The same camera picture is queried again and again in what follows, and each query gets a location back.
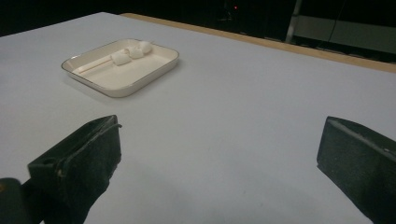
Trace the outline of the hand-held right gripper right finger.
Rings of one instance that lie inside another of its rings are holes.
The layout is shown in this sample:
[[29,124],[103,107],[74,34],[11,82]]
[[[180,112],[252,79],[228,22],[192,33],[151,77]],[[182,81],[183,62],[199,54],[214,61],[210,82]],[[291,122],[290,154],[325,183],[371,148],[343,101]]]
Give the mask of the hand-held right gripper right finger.
[[359,123],[328,117],[317,163],[374,224],[396,224],[396,141]]

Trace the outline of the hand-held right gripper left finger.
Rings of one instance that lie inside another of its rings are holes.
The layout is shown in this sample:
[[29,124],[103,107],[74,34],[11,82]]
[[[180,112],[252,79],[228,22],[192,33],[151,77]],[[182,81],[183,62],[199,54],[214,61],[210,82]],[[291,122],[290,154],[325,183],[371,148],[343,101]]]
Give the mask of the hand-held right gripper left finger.
[[34,221],[83,224],[121,160],[115,115],[92,120],[28,164]]

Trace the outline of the cream rectangular tray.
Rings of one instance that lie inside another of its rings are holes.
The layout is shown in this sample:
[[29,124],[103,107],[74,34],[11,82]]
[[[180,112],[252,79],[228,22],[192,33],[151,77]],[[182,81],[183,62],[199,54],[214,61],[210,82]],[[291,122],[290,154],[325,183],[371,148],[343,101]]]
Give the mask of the cream rectangular tray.
[[177,65],[179,53],[149,41],[152,43],[152,51],[143,58],[121,66],[107,63],[81,74],[78,70],[111,53],[134,46],[139,41],[142,40],[121,39],[89,50],[64,61],[62,69],[71,78],[109,97],[131,95],[173,69]]

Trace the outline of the wooden skewer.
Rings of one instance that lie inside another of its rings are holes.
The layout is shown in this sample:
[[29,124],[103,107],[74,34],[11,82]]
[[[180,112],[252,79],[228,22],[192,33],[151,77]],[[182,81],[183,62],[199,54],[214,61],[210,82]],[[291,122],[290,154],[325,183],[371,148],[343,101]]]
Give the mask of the wooden skewer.
[[[124,52],[124,53],[128,54],[127,51],[126,51],[127,48],[118,50],[118,51],[116,51],[116,52]],[[111,60],[111,58],[110,58],[110,55],[106,56],[104,59],[100,59],[100,60],[97,60],[97,61],[95,61],[95,62],[93,62],[93,63],[89,63],[89,64],[86,65],[84,68],[79,69],[78,72],[79,72],[80,74],[81,74],[81,73],[85,73],[85,72],[88,72],[88,71],[90,71],[90,70],[92,70],[92,69],[94,69],[94,68],[96,68],[96,67],[105,65],[105,64],[107,64],[107,63],[113,63],[112,60]]]

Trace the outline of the grey panel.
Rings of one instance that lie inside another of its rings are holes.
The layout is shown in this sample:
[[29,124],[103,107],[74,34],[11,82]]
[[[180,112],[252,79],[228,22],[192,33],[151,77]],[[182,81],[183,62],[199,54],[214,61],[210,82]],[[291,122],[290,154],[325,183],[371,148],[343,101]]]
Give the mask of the grey panel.
[[299,16],[295,36],[396,54],[396,28]]

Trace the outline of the metal stand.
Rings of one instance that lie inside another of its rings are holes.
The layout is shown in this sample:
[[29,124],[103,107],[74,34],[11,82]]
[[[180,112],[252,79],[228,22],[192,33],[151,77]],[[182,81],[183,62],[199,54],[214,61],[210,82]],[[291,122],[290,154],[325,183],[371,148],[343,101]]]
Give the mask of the metal stand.
[[303,2],[303,0],[296,0],[296,2],[295,2],[294,10],[292,11],[291,17],[290,17],[289,28],[288,28],[288,31],[286,34],[286,39],[285,39],[286,43],[290,43],[293,38],[294,31],[298,24],[298,18],[300,15],[300,9],[301,9],[302,2]]

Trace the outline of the dark device with red light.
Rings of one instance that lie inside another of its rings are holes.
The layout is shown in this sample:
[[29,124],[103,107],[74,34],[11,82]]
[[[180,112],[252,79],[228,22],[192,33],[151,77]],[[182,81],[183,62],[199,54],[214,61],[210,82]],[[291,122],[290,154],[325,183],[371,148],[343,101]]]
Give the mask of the dark device with red light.
[[248,25],[257,21],[256,0],[219,0],[216,8],[216,20],[234,25]]

